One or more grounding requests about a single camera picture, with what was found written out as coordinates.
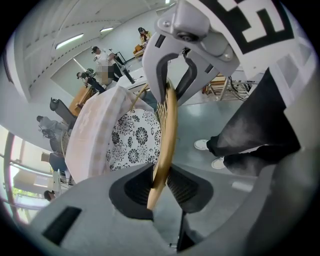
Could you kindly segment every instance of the black and white floral fabric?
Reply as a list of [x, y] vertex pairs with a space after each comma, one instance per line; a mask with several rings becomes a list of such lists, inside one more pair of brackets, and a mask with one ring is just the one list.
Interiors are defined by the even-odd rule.
[[134, 109], [122, 116], [113, 128], [106, 152], [111, 171], [156, 163], [160, 154], [160, 124], [150, 111]]

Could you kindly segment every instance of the gray robot arm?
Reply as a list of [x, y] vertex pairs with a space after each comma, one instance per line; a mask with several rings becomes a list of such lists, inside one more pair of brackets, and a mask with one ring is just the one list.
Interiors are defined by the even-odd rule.
[[208, 18], [191, 4], [180, 1], [155, 23], [142, 59], [145, 76], [156, 100], [165, 100], [168, 61], [183, 49], [189, 68], [177, 85], [178, 105], [182, 105], [219, 73], [228, 77], [239, 66], [226, 38], [210, 30]]

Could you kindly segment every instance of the white ceiling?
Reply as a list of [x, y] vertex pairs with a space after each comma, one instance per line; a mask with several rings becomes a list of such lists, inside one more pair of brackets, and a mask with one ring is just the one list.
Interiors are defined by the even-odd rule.
[[[100, 33], [101, 29], [120, 26], [164, 6], [168, 6], [165, 0], [43, 0], [16, 31], [15, 47], [22, 48], [16, 52], [23, 53], [26, 82], [32, 85], [62, 55], [74, 52], [75, 56], [79, 46], [89, 47], [90, 41], [108, 34]], [[82, 33], [80, 39], [55, 49], [58, 43]]]

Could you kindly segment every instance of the gray floor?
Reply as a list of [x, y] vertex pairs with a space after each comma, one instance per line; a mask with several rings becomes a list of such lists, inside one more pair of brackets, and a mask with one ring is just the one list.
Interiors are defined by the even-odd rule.
[[201, 139], [209, 140], [211, 136], [218, 135], [241, 104], [240, 100], [228, 100], [179, 107], [173, 163], [231, 174], [226, 168], [213, 169], [211, 163], [216, 156], [208, 150], [197, 150], [194, 142]]

